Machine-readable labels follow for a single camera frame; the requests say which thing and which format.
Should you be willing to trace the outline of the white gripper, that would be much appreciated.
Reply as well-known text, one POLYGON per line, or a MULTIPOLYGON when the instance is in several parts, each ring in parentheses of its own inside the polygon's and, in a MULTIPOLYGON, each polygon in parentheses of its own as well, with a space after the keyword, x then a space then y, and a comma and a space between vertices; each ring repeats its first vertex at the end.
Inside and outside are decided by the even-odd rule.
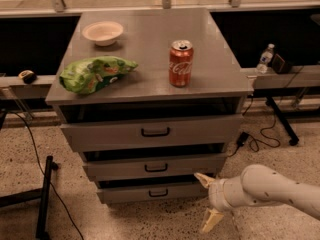
POLYGON ((195 173, 194 176, 199 180, 201 185, 208 189, 208 196, 210 205, 214 209, 207 208, 203 221, 201 223, 200 232, 208 233, 210 232, 224 217, 220 212, 229 211, 232 209, 232 206, 227 201, 224 192, 224 183, 225 179, 215 180, 212 177, 209 177, 202 173, 195 173))

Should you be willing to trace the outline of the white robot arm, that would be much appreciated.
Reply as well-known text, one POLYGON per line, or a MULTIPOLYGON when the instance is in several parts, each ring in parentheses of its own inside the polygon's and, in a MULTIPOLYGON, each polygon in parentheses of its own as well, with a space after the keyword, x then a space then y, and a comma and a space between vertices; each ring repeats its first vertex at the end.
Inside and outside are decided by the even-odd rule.
POLYGON ((243 206, 286 204, 320 219, 319 186, 291 180, 264 165, 247 166, 239 176, 228 179, 215 179, 202 173, 194 176, 208 190, 210 202, 201 224, 202 233, 210 232, 224 212, 243 206))

